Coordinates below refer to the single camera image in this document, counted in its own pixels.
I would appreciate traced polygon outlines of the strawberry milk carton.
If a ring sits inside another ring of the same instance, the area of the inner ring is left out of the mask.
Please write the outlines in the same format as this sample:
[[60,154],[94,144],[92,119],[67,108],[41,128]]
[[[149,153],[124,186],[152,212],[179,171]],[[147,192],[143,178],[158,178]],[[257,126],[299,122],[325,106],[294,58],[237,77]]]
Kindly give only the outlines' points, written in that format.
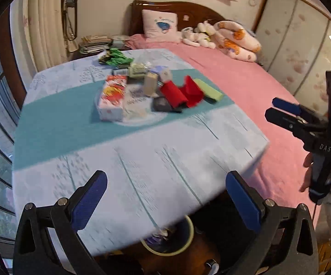
[[96,108],[101,121],[121,121],[128,77],[109,75],[104,81]]

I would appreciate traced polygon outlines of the green crumpled snack bag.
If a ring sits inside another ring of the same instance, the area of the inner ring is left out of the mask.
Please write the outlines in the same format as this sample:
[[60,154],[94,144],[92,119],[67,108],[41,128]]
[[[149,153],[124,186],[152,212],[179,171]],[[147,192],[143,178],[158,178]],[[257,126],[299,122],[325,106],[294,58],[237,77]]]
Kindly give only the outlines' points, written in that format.
[[116,68],[127,68],[133,62],[133,58],[126,57],[117,48],[104,50],[97,55],[98,62],[102,65],[109,65]]

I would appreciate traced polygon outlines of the yellow-rimmed trash bin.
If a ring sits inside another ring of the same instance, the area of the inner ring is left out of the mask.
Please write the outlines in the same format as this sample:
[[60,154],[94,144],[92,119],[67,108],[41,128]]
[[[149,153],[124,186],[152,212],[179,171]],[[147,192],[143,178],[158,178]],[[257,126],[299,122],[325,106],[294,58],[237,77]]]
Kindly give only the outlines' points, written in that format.
[[170,257],[184,252],[192,243],[195,234],[193,223],[189,216],[184,216],[179,222],[161,228],[147,238],[141,240],[142,245],[154,255]]

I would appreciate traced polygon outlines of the white small carton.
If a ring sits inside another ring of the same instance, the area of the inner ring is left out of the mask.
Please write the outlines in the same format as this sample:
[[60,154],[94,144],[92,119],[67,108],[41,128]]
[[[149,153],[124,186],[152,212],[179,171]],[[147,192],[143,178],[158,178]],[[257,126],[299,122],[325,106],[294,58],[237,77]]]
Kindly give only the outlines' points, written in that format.
[[172,72],[167,66],[162,66],[162,65],[153,66],[150,69],[150,72],[157,74],[159,77],[159,81],[162,83],[166,83],[173,79]]

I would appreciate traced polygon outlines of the floral wardrobe doors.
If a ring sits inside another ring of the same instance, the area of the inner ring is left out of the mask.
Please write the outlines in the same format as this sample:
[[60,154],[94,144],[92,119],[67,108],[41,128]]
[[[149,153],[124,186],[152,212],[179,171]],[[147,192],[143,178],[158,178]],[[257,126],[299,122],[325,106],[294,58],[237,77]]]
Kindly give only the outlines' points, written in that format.
[[331,19],[302,0],[266,0],[256,37],[264,70],[299,103],[326,114]]

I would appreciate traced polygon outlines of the stack of books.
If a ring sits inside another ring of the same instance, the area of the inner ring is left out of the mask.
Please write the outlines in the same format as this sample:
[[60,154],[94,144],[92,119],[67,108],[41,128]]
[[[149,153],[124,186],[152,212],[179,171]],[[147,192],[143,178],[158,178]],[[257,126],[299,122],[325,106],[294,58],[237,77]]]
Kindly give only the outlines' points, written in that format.
[[108,36],[84,36],[79,43],[79,52],[83,55],[100,53],[110,49],[113,40]]

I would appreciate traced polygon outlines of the dark wooden headboard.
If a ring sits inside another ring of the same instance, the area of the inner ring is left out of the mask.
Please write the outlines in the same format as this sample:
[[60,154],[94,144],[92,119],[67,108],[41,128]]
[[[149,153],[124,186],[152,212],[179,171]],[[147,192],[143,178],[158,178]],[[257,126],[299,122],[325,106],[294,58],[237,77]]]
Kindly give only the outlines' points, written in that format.
[[168,2],[150,2],[143,0],[134,0],[131,3],[131,19],[129,21],[129,35],[144,33],[142,10],[152,10],[160,12],[172,12],[177,14],[177,28],[181,31],[185,27],[196,27],[197,23],[209,21],[214,25],[225,18],[216,11],[191,2],[168,1]]

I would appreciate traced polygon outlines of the black foil wrapper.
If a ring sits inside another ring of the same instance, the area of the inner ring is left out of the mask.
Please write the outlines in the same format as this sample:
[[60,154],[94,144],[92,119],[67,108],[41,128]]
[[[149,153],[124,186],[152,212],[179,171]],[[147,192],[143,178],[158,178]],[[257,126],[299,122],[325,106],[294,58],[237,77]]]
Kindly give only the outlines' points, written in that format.
[[182,108],[172,107],[165,97],[155,97],[152,100],[152,111],[182,113]]

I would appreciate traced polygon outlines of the green snack packet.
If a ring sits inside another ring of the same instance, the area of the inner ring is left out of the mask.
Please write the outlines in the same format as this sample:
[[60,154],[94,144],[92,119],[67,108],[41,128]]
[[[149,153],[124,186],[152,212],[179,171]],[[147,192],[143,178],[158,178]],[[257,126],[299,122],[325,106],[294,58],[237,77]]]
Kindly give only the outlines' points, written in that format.
[[223,98],[223,93],[219,92],[217,89],[211,87],[206,82],[201,79],[194,79],[194,82],[203,91],[206,100],[211,102],[219,102]]

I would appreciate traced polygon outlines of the white plush toy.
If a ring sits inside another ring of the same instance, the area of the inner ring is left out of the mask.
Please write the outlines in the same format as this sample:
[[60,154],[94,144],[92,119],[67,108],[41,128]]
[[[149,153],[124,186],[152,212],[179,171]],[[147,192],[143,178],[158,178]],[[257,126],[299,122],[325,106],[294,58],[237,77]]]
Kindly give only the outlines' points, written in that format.
[[186,27],[181,30],[182,42],[192,47],[215,49],[216,44],[211,40],[215,33],[215,28],[208,21],[200,22],[194,29]]

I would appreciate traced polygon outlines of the white embroidered pillow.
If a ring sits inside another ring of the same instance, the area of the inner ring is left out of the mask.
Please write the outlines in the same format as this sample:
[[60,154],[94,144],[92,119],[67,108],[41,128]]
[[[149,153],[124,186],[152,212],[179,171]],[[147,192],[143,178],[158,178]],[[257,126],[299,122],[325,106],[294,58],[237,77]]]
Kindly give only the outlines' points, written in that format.
[[143,9],[142,18],[147,42],[180,42],[177,14]]

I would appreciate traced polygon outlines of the clear plastic bottle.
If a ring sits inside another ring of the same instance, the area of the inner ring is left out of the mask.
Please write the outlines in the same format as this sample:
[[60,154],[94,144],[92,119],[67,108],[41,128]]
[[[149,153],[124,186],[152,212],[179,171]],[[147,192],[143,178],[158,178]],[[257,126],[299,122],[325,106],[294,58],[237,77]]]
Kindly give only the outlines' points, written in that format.
[[151,55],[144,53],[139,55],[132,62],[132,67],[138,69],[142,68],[143,70],[150,71],[156,67],[156,64],[154,63],[154,59]]

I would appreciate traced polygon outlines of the cream curtain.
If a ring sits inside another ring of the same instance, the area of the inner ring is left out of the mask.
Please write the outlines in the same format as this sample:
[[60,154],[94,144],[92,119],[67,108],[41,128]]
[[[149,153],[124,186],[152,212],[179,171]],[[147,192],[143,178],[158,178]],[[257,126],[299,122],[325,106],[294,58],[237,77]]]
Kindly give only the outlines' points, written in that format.
[[61,0],[22,0],[24,34],[38,72],[67,62]]

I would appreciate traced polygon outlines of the red paper box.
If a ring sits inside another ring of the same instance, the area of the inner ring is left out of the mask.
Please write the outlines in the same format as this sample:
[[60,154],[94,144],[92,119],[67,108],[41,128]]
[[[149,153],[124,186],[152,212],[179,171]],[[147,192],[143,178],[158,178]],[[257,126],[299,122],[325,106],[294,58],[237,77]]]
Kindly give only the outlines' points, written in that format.
[[189,75],[184,78],[183,86],[178,87],[173,81],[166,81],[160,87],[160,92],[173,108],[191,108],[200,103],[204,98],[203,91]]

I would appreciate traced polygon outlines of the beige small carton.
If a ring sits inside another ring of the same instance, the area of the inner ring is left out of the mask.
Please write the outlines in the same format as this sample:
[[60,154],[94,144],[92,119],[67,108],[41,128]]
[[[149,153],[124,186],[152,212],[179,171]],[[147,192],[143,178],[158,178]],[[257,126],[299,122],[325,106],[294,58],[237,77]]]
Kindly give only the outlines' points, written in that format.
[[157,90],[158,75],[148,72],[144,77],[143,93],[146,96],[152,97]]

